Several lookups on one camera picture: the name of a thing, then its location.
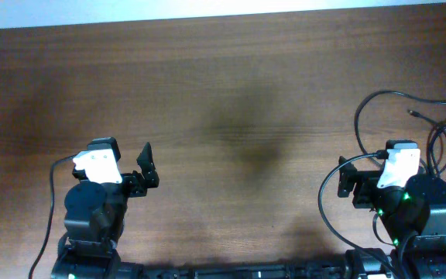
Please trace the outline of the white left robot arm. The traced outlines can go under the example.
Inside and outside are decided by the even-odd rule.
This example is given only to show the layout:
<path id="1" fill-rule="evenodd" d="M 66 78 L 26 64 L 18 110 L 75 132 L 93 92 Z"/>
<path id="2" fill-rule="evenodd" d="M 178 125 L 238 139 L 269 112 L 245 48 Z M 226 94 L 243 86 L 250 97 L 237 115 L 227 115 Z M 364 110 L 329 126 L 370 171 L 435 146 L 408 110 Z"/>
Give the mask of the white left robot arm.
<path id="1" fill-rule="evenodd" d="M 66 194 L 66 233 L 60 240 L 52 278 L 141 278 L 142 266 L 123 263 L 117 251 L 130 198 L 159 186 L 150 143 L 136 158 L 139 171 L 122 173 L 115 138 L 93 139 L 71 157 L 78 183 Z"/>

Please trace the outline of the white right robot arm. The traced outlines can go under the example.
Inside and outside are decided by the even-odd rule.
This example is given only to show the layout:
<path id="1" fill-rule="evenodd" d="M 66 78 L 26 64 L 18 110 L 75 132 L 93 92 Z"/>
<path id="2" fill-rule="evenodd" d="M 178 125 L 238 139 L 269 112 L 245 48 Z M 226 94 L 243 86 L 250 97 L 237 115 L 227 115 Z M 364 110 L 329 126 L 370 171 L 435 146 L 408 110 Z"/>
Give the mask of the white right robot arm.
<path id="1" fill-rule="evenodd" d="M 338 197 L 353 194 L 355 208 L 376 212 L 391 243 L 391 257 L 405 278 L 446 278 L 446 181 L 415 174 L 403 186 L 379 188 L 380 170 L 338 162 Z"/>

